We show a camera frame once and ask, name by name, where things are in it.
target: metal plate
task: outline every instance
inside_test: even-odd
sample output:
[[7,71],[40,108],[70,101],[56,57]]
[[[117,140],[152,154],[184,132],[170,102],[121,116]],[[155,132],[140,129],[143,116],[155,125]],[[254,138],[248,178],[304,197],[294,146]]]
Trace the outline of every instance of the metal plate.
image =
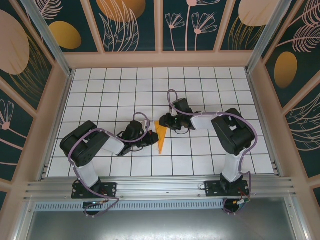
[[[115,197],[117,192],[117,184],[115,182],[103,182],[100,186],[99,194]],[[72,189],[72,199],[101,199],[101,197],[88,192],[81,183],[74,183]]]
[[244,192],[246,195],[249,195],[248,182],[246,180],[240,181],[237,185],[234,186],[233,190],[231,190],[229,193],[226,193],[223,190],[223,188],[220,185],[220,181],[205,181],[204,188],[205,195],[207,197],[240,197],[241,191]]

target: white grid floor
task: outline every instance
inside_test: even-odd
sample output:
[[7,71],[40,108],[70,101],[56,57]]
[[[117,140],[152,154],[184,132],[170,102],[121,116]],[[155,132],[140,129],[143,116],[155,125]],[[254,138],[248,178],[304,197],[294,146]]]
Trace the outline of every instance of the white grid floor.
[[[118,134],[134,112],[142,112],[152,120],[155,132],[154,122],[169,112],[169,88],[179,98],[186,97],[194,112],[238,109],[259,136],[257,146],[244,160],[243,172],[274,174],[244,68],[154,67],[76,70],[46,176],[75,176],[59,144],[85,121]],[[181,176],[219,175],[224,161],[225,151],[214,131],[178,135],[168,129],[162,155],[157,143],[123,157],[101,150],[93,164],[101,177]]]

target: flower illustration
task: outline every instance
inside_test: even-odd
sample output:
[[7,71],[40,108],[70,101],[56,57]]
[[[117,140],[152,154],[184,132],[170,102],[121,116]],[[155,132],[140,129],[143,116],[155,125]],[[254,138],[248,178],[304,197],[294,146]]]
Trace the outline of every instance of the flower illustration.
[[12,102],[8,101],[6,106],[5,101],[2,99],[0,100],[0,129],[10,129],[10,122],[12,115],[14,114],[14,108],[15,105]]
[[186,51],[188,51],[188,26],[189,26],[189,15],[190,15],[191,7],[218,4],[219,2],[220,0],[186,0],[186,3],[189,6],[188,12],[186,15],[186,28],[185,28],[185,50]]
[[194,43],[194,50],[197,50],[197,38],[199,34],[207,34],[212,33],[217,30],[217,25],[214,25],[216,20],[214,18],[214,13],[202,14],[201,18],[199,19],[199,13],[192,14],[192,25],[194,28],[195,33],[195,43]]
[[171,42],[172,42],[172,47],[173,47],[173,51],[176,51],[175,49],[175,44],[174,44],[174,38],[172,36],[172,29],[177,29],[177,28],[181,28],[185,26],[185,22],[182,21],[183,18],[181,16],[181,13],[179,14],[171,14],[168,13],[165,15],[165,20],[166,23],[168,24],[169,28],[170,28],[170,33],[171,33]]
[[211,4],[217,4],[219,3],[220,0],[186,0],[186,3],[190,6],[190,7],[195,7],[197,5],[211,5]]
[[[14,131],[10,128],[10,123],[12,120],[12,116],[14,114],[14,109],[15,109],[15,105],[12,102],[8,101],[8,103],[6,105],[6,103],[3,99],[0,100],[0,130],[4,130],[4,131],[9,130],[16,135],[18,135],[24,139],[27,139],[26,136],[23,136],[22,134]],[[2,138],[0,138],[0,142],[4,143],[6,145],[9,145],[13,148],[23,150],[23,147],[17,146],[17,145],[15,145],[11,142],[8,142]],[[3,162],[0,162],[0,164],[11,165],[9,163],[3,163]]]

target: orange wedge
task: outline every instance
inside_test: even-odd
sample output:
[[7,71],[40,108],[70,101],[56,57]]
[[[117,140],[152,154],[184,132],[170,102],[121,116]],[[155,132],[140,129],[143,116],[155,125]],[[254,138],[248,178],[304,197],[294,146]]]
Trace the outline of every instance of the orange wedge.
[[158,141],[159,154],[161,154],[162,153],[162,148],[164,147],[167,128],[165,126],[159,125],[159,121],[156,121],[155,122],[155,131],[156,131],[156,133],[158,134],[158,137],[159,137],[159,141]]

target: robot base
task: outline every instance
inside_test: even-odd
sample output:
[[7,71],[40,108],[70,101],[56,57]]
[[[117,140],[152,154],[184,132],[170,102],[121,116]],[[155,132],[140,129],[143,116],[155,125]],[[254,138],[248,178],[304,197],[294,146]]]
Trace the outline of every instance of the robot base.
[[[117,184],[115,182],[102,182],[100,183],[98,194],[106,195],[108,197],[116,197]],[[92,194],[80,183],[72,185],[72,199],[101,199],[101,197]]]
[[241,192],[249,195],[248,182],[246,180],[238,179],[236,184],[226,192],[222,186],[221,181],[205,181],[204,182],[205,195],[207,197],[240,197]]

